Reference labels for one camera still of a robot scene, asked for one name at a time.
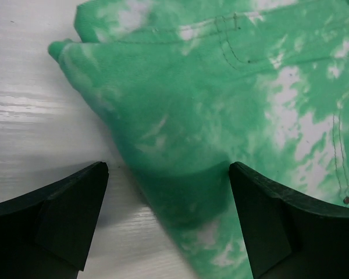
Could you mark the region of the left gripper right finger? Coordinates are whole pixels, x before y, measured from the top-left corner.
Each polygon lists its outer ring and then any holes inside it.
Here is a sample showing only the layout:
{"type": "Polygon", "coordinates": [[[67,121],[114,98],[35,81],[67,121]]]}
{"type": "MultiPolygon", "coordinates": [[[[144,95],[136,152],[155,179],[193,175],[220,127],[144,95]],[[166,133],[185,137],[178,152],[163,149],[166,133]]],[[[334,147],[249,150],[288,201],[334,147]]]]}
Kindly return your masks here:
{"type": "Polygon", "coordinates": [[[349,208],[240,162],[231,164],[229,178],[254,278],[349,278],[349,208]]]}

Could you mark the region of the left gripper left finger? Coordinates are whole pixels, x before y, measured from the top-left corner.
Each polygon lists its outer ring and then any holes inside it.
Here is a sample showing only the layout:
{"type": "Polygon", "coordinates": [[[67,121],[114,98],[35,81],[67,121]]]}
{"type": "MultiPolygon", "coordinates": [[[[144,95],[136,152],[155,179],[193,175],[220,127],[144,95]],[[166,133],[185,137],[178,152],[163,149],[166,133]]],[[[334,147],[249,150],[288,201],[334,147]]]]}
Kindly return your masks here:
{"type": "Polygon", "coordinates": [[[0,203],[0,278],[77,278],[108,184],[104,162],[0,203]]]}

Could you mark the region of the green tie-dye shorts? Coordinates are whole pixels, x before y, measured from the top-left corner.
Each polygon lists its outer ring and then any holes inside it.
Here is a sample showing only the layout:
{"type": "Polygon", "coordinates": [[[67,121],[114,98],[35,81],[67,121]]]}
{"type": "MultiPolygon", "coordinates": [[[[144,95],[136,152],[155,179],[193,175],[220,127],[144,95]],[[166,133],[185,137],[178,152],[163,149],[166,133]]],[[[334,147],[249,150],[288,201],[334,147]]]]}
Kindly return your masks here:
{"type": "Polygon", "coordinates": [[[349,1],[88,1],[48,52],[200,278],[251,278],[229,165],[349,207],[349,1]]]}

